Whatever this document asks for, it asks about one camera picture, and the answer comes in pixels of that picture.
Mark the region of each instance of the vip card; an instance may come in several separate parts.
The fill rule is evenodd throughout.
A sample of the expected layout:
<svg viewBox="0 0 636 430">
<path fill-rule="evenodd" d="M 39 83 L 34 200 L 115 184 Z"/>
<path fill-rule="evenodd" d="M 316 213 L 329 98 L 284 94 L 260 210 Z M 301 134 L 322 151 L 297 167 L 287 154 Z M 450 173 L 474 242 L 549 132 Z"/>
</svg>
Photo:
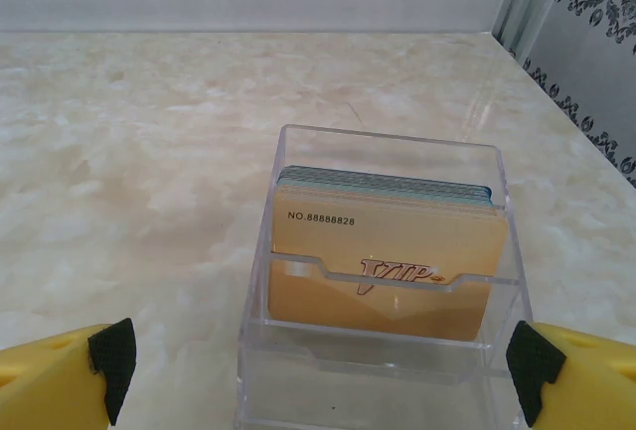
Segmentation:
<svg viewBox="0 0 636 430">
<path fill-rule="evenodd" d="M 451 292 L 443 287 L 463 275 L 496 273 L 508 228 L 490 195 L 486 187 L 465 184 L 284 169 L 274 191 L 271 249 L 320 264 L 272 262 L 271 317 L 474 340 L 490 285 L 462 281 Z M 361 283 L 351 276 L 376 280 Z"/>
</svg>

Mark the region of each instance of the black rubber pad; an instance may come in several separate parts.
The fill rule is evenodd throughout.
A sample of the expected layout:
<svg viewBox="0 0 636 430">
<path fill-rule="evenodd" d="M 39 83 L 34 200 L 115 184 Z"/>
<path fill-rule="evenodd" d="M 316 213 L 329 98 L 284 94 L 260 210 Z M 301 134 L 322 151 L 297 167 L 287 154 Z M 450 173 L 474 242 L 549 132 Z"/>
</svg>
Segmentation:
<svg viewBox="0 0 636 430">
<path fill-rule="evenodd" d="M 532 427 L 543 408 L 541 387 L 557 381 L 565 354 L 527 322 L 520 321 L 506 350 L 506 360 L 526 423 Z"/>
<path fill-rule="evenodd" d="M 106 413 L 110 424 L 117 423 L 119 410 L 126 398 L 132 374 L 135 372 L 137 345 L 130 318 L 88 338 L 92 366 L 106 379 Z"/>
</svg>

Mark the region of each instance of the acrylic box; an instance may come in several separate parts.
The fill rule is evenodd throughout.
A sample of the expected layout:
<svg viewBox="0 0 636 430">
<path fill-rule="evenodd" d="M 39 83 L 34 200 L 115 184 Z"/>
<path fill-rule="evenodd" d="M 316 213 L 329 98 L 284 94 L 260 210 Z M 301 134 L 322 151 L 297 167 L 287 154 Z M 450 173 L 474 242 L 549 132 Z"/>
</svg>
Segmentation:
<svg viewBox="0 0 636 430">
<path fill-rule="evenodd" d="M 288 165 L 487 186 L 507 222 L 503 252 L 477 337 L 459 341 L 277 321 L 269 315 L 272 203 Z M 422 299 L 457 288 L 365 276 L 363 285 L 407 286 Z M 505 352 L 515 325 L 532 321 L 500 151 L 492 146 L 288 125 L 280 133 L 239 333 L 235 428 L 511 430 L 522 428 Z"/>
</svg>

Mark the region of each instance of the yellow plastic tool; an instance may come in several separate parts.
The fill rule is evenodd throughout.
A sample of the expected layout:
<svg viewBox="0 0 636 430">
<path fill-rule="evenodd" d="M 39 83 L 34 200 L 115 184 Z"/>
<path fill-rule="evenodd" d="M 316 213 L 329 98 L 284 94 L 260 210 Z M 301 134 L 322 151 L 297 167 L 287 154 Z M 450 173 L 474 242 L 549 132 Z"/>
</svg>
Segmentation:
<svg viewBox="0 0 636 430">
<path fill-rule="evenodd" d="M 636 429 L 636 347 L 522 322 L 507 358 L 533 429 Z"/>
<path fill-rule="evenodd" d="M 132 376 L 130 362 L 117 363 L 136 355 L 128 329 L 132 323 L 125 320 L 0 351 L 0 429 L 103 430 L 109 420 L 114 424 L 119 408 L 108 408 L 104 398 L 113 364 Z"/>
</svg>

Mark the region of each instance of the card holder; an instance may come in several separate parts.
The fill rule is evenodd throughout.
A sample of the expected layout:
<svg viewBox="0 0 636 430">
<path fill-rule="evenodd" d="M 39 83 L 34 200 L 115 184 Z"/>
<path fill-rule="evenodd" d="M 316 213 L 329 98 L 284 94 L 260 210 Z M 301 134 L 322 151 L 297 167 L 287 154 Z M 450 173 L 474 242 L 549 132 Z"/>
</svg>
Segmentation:
<svg viewBox="0 0 636 430">
<path fill-rule="evenodd" d="M 508 232 L 489 198 L 458 203 L 456 195 L 445 200 L 443 190 L 434 200 L 424 188 L 419 198 L 406 198 L 324 182 L 278 183 L 267 293 L 272 319 L 475 339 Z"/>
</svg>

